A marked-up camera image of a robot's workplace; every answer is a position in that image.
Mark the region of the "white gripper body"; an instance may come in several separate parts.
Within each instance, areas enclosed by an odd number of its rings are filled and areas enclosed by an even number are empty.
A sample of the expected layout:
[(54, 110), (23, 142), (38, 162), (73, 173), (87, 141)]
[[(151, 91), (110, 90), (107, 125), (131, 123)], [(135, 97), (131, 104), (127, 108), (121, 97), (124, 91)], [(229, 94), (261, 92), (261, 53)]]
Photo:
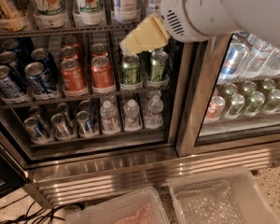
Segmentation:
[(240, 29), (222, 0), (161, 0), (161, 17), (170, 36), (183, 43)]

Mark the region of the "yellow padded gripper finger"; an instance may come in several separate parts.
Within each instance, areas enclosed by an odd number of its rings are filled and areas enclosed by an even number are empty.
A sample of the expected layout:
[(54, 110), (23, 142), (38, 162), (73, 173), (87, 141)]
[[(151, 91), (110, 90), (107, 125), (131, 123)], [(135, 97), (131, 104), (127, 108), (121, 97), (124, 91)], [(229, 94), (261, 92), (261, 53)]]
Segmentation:
[(170, 35), (161, 19), (149, 15), (120, 41), (119, 46), (125, 54), (139, 54), (162, 48), (168, 44), (169, 39)]

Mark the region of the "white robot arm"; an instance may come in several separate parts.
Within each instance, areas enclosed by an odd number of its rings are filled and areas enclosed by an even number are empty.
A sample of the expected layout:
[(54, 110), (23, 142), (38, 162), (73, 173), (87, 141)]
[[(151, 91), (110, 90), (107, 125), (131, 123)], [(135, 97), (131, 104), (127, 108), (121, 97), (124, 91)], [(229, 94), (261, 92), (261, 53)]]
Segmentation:
[(160, 16), (146, 17), (119, 45), (141, 53), (171, 37), (191, 43), (240, 31), (280, 48), (280, 0), (161, 0)]

